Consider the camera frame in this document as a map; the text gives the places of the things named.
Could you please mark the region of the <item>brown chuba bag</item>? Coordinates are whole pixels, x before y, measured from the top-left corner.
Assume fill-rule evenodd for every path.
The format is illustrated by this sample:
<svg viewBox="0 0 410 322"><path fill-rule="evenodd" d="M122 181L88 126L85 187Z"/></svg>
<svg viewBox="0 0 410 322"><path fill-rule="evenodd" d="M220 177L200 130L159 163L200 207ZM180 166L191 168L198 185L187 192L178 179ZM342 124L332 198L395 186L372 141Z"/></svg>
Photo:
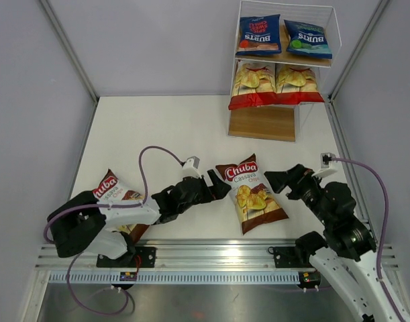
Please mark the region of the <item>brown chuba bag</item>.
<svg viewBox="0 0 410 322"><path fill-rule="evenodd" d="M111 169L107 171L99 186L93 190L93 194L104 203L122 200L142 201L144 199L142 194L118 178ZM137 243L148 228L149 226L144 224L128 224L117 226L116 230L127 233Z"/></svg>
<svg viewBox="0 0 410 322"><path fill-rule="evenodd" d="M270 190L255 154L238 164L220 164L215 169L231 188L229 196L234 202L242 234L260 225L289 218Z"/></svg>

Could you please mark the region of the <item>red Chuba bag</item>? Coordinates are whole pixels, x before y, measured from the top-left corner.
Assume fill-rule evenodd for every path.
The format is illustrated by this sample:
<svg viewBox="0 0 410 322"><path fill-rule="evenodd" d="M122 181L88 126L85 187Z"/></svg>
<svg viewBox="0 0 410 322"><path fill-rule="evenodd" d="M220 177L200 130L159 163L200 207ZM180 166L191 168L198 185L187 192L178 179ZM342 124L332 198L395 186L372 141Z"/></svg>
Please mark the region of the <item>red Chuba bag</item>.
<svg viewBox="0 0 410 322"><path fill-rule="evenodd" d="M278 101L276 92L276 64L241 60L231 91L229 110L273 105Z"/></svg>
<svg viewBox="0 0 410 322"><path fill-rule="evenodd" d="M276 67L276 96L283 105L323 103L317 77L311 68L280 64Z"/></svg>

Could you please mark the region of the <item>blue Burts sea salt bag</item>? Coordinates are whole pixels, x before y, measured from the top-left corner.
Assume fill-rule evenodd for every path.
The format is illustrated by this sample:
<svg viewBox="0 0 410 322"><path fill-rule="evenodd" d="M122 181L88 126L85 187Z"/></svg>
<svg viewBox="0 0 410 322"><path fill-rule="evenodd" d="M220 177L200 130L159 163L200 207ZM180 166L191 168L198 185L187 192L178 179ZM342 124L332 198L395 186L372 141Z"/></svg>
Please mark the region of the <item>blue Burts sea salt bag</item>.
<svg viewBox="0 0 410 322"><path fill-rule="evenodd" d="M289 35L287 52L318 59L333 58L323 27L291 20L284 23Z"/></svg>

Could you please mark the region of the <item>blue Burts spicy chilli bag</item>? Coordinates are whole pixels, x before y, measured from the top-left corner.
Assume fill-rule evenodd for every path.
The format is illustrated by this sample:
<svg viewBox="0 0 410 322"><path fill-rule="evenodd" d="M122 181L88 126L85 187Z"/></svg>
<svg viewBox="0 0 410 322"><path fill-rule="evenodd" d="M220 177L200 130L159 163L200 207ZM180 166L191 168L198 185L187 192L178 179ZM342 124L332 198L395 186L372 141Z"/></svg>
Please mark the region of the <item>blue Burts spicy chilli bag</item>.
<svg viewBox="0 0 410 322"><path fill-rule="evenodd" d="M272 56L282 52L280 14L241 17L236 55Z"/></svg>

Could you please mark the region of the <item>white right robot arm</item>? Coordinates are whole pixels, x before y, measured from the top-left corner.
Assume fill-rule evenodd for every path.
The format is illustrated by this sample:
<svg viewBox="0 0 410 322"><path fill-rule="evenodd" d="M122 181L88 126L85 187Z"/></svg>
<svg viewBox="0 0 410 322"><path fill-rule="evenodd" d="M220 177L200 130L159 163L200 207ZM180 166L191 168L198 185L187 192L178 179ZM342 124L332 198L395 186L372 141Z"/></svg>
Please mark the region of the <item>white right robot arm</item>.
<svg viewBox="0 0 410 322"><path fill-rule="evenodd" d="M296 261L321 273L356 321L410 321L382 269L381 250L354 214L356 201L348 185L332 181L321 186L323 171L301 164L264 175L274 193L290 188L287 198L303 201L324 226L323 233L296 239Z"/></svg>

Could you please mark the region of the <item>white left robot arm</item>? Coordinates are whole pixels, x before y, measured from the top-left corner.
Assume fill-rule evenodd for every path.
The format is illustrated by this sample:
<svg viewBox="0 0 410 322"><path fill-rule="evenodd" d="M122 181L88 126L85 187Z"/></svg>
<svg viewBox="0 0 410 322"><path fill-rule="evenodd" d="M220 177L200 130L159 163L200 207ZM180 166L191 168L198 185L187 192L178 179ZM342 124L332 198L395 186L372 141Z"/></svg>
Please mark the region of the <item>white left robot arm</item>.
<svg viewBox="0 0 410 322"><path fill-rule="evenodd" d="M165 224L192 206L224 199L230 185L214 170L207 174L211 185L202 176L187 176L142 202L102 203L92 191L83 191L48 216L44 237L56 246L60 258L90 252L104 255L118 266L129 266L135 258L134 242L128 234L115 231L115 227Z"/></svg>

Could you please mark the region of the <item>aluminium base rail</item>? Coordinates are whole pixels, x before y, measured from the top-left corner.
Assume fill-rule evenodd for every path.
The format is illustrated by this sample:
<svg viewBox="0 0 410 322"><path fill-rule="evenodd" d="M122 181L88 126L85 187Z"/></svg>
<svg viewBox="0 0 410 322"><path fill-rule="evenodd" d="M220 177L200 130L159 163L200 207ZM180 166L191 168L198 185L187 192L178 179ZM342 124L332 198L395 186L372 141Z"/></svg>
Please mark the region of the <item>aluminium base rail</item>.
<svg viewBox="0 0 410 322"><path fill-rule="evenodd" d="M75 284L298 284L310 269L289 256L292 239L161 239L140 241L139 258L122 268L99 267L90 252L59 258L42 245L35 269L50 282Z"/></svg>

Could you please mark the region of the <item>right aluminium frame post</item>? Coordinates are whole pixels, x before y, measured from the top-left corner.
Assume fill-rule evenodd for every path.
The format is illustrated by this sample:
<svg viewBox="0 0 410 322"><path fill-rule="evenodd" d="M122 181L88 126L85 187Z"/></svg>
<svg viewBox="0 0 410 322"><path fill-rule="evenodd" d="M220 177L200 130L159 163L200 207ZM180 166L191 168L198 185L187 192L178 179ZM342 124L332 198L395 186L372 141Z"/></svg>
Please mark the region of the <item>right aluminium frame post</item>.
<svg viewBox="0 0 410 322"><path fill-rule="evenodd" d="M357 59L362 53L362 50L364 49L366 42L368 41L369 37L376 28L376 25L378 24L378 22L380 21L381 17L383 16L384 12L390 4L391 0L380 0L378 2L370 19L368 20L368 23L366 24L364 31L362 32L359 40L357 41L356 46L354 47L354 50L352 51L343 71L338 77L337 82L335 83L331 93L328 95L328 101L330 103L333 103L334 99L337 97L343 83L347 79L350 71L352 70Z"/></svg>

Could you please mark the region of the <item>aluminium frame post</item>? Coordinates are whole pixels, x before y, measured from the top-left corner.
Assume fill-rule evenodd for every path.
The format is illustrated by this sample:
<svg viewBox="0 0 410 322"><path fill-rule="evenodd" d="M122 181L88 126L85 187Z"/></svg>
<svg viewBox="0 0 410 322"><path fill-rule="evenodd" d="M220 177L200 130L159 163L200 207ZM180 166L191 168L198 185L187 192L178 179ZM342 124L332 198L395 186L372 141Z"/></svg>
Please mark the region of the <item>aluminium frame post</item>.
<svg viewBox="0 0 410 322"><path fill-rule="evenodd" d="M390 4L391 0L380 0L378 2L370 19L368 20L368 23L366 24L364 31L362 32L359 40L357 41L356 46L354 47L354 50L352 51L343 71L338 77L337 82L335 83L331 93L328 95L328 101L330 103L333 103L334 99L337 97L343 83L347 79L350 71L352 70L357 59L362 53L362 50L364 49L366 42L368 41L369 37L376 28L376 25L378 24L378 22L380 21L381 17L383 16L384 12Z"/></svg>
<svg viewBox="0 0 410 322"><path fill-rule="evenodd" d="M83 65L81 64L79 57L77 56L68 35L56 14L55 9L53 8L50 1L47 0L38 0L39 6L42 8L43 14L46 16L51 28L54 31L54 34L59 41L64 53L66 54L69 62L74 68L76 75L78 76L81 84L84 86L88 95L90 96L92 102L96 105L99 102L99 95L96 93L96 90L90 81Z"/></svg>

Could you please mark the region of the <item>left aluminium frame post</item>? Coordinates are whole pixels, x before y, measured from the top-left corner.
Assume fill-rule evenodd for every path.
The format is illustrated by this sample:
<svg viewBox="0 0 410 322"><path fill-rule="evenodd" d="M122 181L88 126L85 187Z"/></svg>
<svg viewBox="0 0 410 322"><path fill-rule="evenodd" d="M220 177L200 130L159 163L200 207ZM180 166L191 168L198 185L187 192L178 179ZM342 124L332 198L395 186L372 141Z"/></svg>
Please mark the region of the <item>left aluminium frame post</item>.
<svg viewBox="0 0 410 322"><path fill-rule="evenodd" d="M83 65L81 64L79 57L77 56L68 35L56 14L55 9L53 8L50 1L47 0L38 0L39 6L42 8L43 14L46 16L51 28L54 31L54 34L59 41L64 53L66 54L69 62L74 68L76 75L78 76L81 84L84 86L88 95L90 96L92 102L96 105L99 102L99 95L96 93L96 90L90 81Z"/></svg>

